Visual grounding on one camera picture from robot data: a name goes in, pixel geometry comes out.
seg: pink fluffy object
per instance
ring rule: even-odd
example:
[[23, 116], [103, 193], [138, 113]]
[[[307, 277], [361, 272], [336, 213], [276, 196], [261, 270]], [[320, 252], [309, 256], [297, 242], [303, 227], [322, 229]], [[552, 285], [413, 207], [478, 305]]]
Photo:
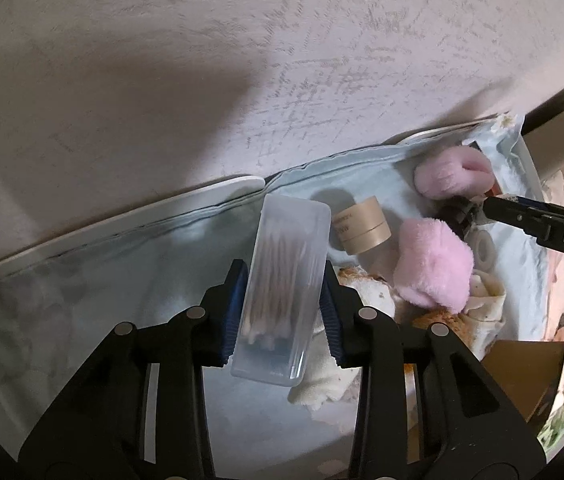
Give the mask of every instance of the pink fluffy object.
[[399, 295], [424, 308], [459, 314], [468, 300], [473, 253], [450, 227], [431, 218], [404, 220], [393, 280]]
[[415, 168], [415, 189], [433, 200], [457, 195], [473, 198], [494, 184], [490, 161], [469, 146], [448, 148]]

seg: brown cardboard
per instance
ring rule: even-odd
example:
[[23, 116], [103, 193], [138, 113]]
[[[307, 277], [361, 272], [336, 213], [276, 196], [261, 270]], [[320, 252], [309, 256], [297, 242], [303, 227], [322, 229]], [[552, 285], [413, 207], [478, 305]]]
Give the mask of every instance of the brown cardboard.
[[537, 433], [557, 394], [564, 342], [500, 340], [482, 364]]

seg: white textured surface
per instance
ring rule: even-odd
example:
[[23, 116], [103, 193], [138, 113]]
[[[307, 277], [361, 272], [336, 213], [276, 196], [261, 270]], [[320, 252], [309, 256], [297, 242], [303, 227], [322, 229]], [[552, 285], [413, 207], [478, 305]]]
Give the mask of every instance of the white textured surface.
[[0, 0], [0, 258], [564, 87], [564, 0]]

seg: plastic box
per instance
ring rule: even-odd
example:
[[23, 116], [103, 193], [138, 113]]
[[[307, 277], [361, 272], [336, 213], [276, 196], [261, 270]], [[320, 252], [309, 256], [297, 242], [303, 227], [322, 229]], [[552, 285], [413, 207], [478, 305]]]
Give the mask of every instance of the plastic box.
[[326, 204], [275, 194], [264, 198], [232, 375], [280, 386], [300, 383], [330, 230]]

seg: metal rivet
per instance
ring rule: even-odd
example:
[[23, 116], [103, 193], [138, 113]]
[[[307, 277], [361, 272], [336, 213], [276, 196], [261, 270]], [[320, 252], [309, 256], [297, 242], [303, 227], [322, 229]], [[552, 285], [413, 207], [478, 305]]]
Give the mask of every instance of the metal rivet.
[[377, 311], [370, 306], [365, 306], [357, 311], [357, 315], [362, 319], [371, 320], [377, 317]]
[[187, 317], [189, 319], [200, 319], [204, 317], [206, 314], [206, 310], [204, 310], [201, 306], [192, 306], [187, 310]]
[[433, 323], [431, 332], [436, 336], [444, 337], [448, 335], [448, 327], [444, 323]]
[[129, 323], [128, 321], [123, 321], [118, 323], [116, 327], [113, 329], [113, 332], [116, 335], [126, 335], [130, 334], [133, 331], [133, 324]]

